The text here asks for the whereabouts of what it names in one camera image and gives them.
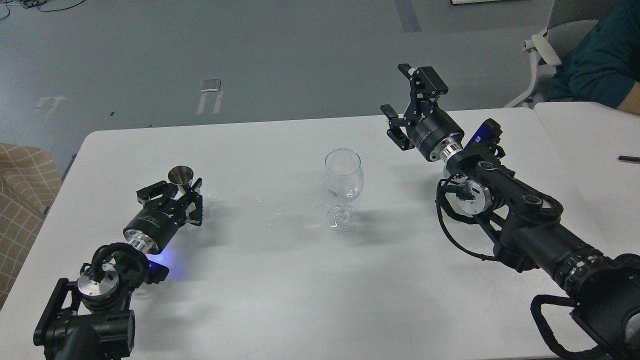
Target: person's arm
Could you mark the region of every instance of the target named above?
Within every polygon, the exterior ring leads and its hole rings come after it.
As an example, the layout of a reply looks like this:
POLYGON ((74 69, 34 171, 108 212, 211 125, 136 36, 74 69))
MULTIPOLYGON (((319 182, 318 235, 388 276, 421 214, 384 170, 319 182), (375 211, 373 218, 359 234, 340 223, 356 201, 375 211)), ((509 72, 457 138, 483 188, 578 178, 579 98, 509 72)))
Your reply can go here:
POLYGON ((633 102, 637 80, 629 76, 630 61, 637 61, 632 58, 639 47, 640 1, 622 0, 576 48, 569 66, 572 95, 610 108, 618 108, 627 97, 633 102))
POLYGON ((636 81, 627 97, 617 107, 625 113, 640 115, 640 83, 636 81))

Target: glass base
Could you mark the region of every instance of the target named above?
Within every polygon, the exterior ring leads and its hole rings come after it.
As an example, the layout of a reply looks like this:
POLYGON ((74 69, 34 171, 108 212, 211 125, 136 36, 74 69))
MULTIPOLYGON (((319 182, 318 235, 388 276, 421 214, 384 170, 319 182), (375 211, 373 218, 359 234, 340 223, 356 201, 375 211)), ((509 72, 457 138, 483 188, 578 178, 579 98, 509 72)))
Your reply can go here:
POLYGON ((329 227, 339 233, 353 231, 358 226, 359 219, 358 213, 348 205, 335 206, 326 214, 329 227))

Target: chair armrest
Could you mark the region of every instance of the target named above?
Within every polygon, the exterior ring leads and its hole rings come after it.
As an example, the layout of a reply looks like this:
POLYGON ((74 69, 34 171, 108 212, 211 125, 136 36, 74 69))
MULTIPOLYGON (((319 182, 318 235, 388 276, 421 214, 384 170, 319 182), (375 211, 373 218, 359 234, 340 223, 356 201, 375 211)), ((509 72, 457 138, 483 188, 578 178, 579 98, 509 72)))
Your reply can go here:
POLYGON ((531 41, 545 63, 551 66, 562 65, 562 61, 560 61, 556 51, 551 47, 551 44, 549 44, 546 38, 542 37, 540 34, 535 34, 531 37, 531 41))

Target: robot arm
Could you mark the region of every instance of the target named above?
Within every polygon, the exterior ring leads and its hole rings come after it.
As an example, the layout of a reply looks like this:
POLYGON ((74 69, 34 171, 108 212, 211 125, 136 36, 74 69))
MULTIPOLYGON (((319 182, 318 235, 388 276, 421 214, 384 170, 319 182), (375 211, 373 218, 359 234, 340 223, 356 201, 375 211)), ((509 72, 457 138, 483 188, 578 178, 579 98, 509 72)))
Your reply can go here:
POLYGON ((77 281, 60 279, 33 333, 47 360, 121 359, 134 346, 135 316, 131 295, 143 282, 163 281, 169 269, 147 259, 159 254, 184 224, 202 224, 202 179, 191 184, 193 171, 175 167, 169 181, 137 192, 143 209, 124 229, 126 243, 96 250, 80 269, 77 281), (63 307, 70 294, 71 305, 63 307), (78 315, 80 304, 91 312, 78 315))
POLYGON ((402 118, 389 105, 387 134, 402 150, 418 148, 427 161, 442 160, 451 175, 438 185, 436 203, 440 224, 452 243, 482 260, 500 261, 517 272, 542 268, 568 298, 538 295, 531 304, 536 325, 551 351, 567 359, 594 359, 609 354, 617 360, 640 358, 640 256, 604 256, 560 224, 563 207, 551 196, 515 178, 500 163, 502 131, 488 119, 466 147, 464 132, 437 100, 448 88, 431 67, 400 64, 411 84, 411 102, 402 118), (453 210, 455 201, 464 215, 453 210), (506 218, 494 213, 507 206, 506 218), (441 208, 457 221, 477 224, 493 242, 493 255, 461 247, 442 222, 441 208), (555 339, 541 313, 543 304, 572 307, 572 318, 598 343, 594 349, 569 352, 555 339))

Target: blue light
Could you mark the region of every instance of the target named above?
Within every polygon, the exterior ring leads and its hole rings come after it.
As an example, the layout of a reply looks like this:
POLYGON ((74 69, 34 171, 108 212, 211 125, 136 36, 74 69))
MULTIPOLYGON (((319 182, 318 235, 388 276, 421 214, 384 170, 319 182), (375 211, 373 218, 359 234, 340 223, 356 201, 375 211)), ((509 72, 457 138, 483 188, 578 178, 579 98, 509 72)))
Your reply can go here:
POLYGON ((148 258, 169 268, 167 280, 182 280, 183 269, 178 262, 179 254, 175 252, 175 249, 165 248, 160 254, 148 255, 148 258))

